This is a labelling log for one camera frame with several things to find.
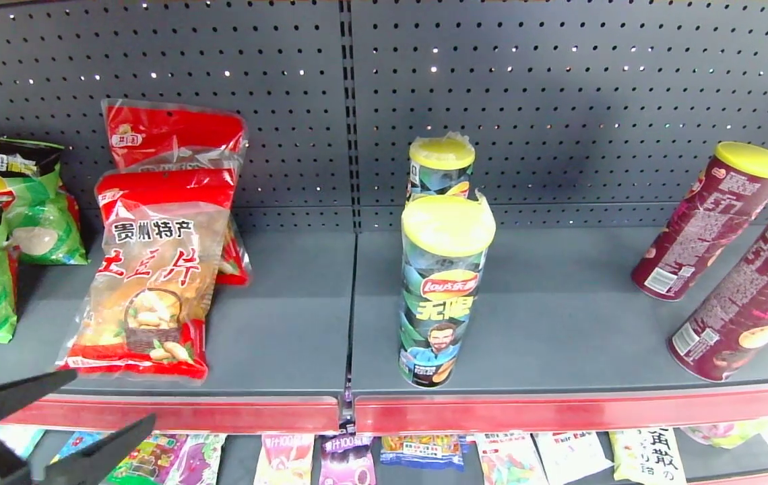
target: perforated metal panel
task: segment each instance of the perforated metal panel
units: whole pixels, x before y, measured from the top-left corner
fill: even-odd
[[[106,96],[242,113],[238,206],[350,206],[343,85],[335,2],[0,8],[0,135],[69,145],[63,178],[86,208],[113,166]]]
[[[352,27],[363,206],[448,130],[493,203],[677,202],[718,141],[768,148],[768,3],[376,0]]]

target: lay's chip can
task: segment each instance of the lay's chip can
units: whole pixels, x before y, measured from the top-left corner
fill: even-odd
[[[485,197],[421,197],[402,213],[399,368],[411,384],[451,376],[482,278],[495,222]]]

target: plastic wrap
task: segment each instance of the plastic wrap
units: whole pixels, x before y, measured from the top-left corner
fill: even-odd
[[[767,344],[768,225],[668,339],[668,350],[698,377],[725,381]]]
[[[680,300],[767,202],[768,150],[720,143],[634,268],[633,282],[659,300]]]
[[[240,174],[246,122],[234,113],[187,104],[104,99],[109,148],[121,172],[229,168]],[[233,220],[225,232],[218,284],[246,286],[249,254]]]
[[[100,264],[61,368],[203,380],[234,177],[228,169],[110,172],[97,183]]]

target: white snack package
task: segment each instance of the white snack package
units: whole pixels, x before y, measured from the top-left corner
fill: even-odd
[[[608,469],[600,439],[594,432],[535,433],[548,485],[565,485]]]

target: red chip can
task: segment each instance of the red chip can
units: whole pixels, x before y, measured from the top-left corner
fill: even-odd
[[[659,300],[680,300],[767,202],[768,150],[721,142],[636,264],[633,282]]]
[[[768,225],[746,255],[668,340],[698,377],[725,381],[768,344]]]

